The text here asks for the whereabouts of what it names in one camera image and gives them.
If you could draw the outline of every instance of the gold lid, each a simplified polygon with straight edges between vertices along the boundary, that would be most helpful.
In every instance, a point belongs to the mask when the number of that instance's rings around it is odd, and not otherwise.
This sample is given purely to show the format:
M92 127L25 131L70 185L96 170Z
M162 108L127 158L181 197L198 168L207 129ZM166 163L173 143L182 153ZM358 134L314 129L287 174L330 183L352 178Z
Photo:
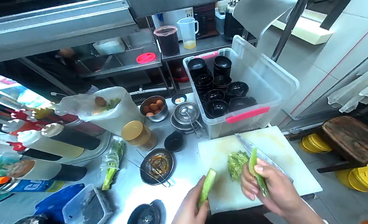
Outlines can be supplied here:
M122 138L126 141L133 140L141 134L143 129L144 125L141 123L141 121L130 121L122 129Z

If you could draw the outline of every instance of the plastic storage box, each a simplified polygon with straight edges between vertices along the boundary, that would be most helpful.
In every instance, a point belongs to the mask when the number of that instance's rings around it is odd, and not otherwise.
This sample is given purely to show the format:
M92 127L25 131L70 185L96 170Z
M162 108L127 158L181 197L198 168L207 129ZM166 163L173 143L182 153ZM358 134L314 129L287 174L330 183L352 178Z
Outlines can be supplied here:
M226 56L232 61L230 75L232 82L242 81L248 84L249 92L246 96L253 97L258 104L230 112L219 118L209 119L205 115L193 84L188 62L195 57L200 57L205 59L207 67L212 70L214 58L219 55ZM201 116L206 124L205 129L211 139L266 127L286 100L299 89L299 81L295 77L238 35L232 41L232 48L187 57L184 58L183 64L190 78L196 103L201 108Z
M112 209L105 196L89 184L62 208L62 214L66 224L102 224Z
M215 15L216 15L216 30L220 34L224 34L224 21L225 21L225 14L221 15L219 12L219 8L214 8Z

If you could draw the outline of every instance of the hand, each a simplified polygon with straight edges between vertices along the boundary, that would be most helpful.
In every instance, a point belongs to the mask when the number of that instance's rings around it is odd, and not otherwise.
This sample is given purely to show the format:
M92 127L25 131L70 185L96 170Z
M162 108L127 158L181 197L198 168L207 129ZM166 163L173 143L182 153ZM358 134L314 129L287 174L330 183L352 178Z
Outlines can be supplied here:
M254 170L264 177L268 196L261 195L256 179L249 172L246 163L242 167L241 187L247 198L254 201L256 195L270 211L280 216L296 211L304 204L288 177L274 166L257 158L257 165L254 166Z
M204 224L206 222L209 213L209 201L205 201L200 209L197 208L198 198L202 192L204 181L205 176L185 196L174 216L172 224Z

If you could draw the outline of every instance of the knife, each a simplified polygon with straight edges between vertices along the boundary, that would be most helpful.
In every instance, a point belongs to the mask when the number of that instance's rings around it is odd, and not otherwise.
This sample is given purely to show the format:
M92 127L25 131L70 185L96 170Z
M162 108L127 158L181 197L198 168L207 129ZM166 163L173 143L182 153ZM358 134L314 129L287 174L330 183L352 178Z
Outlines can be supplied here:
M242 137L240 134L235 133L235 136L250 154L252 154L253 148L257 148L257 146L253 145L253 143ZM283 174L285 174L289 178L289 180L293 183L293 179L283 169L281 169L281 167L279 167L274 161L272 161L266 154L264 154L264 152L262 152L259 148L257 148L257 157L275 166L275 168L277 168Z

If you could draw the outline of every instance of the cutting board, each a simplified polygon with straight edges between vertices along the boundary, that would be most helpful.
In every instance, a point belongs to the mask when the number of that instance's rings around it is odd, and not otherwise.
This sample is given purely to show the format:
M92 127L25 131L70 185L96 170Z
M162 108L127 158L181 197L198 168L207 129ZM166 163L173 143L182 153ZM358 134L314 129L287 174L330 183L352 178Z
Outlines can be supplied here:
M299 195L322 191L278 127L249 131L241 136L256 145L294 180ZM209 168L217 171L215 184L209 193L211 214L262 205L259 199L247 199L241 191L240 183L231 181L227 166L228 154L246 151L234 135L199 142L198 147L204 172Z

